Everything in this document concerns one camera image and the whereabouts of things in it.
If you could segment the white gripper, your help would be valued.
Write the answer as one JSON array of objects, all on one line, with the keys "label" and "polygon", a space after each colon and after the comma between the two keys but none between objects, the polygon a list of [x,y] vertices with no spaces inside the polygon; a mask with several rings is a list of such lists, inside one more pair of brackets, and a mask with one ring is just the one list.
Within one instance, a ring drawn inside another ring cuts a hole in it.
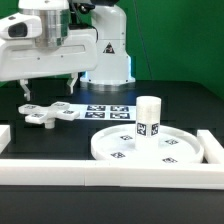
[{"label": "white gripper", "polygon": [[32,38],[7,38],[6,25],[0,26],[0,81],[20,80],[24,98],[31,92],[26,79],[71,73],[67,86],[70,94],[78,74],[97,65],[96,30],[70,30],[60,47],[36,47]]}]

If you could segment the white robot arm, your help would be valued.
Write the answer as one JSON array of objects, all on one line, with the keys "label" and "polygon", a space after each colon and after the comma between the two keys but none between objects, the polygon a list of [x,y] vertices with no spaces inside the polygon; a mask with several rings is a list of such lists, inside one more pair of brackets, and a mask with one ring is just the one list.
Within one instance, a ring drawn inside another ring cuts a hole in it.
[{"label": "white robot arm", "polygon": [[84,88],[132,86],[126,14],[119,0],[19,0],[0,19],[0,82],[17,80],[30,96],[33,78],[69,74]]}]

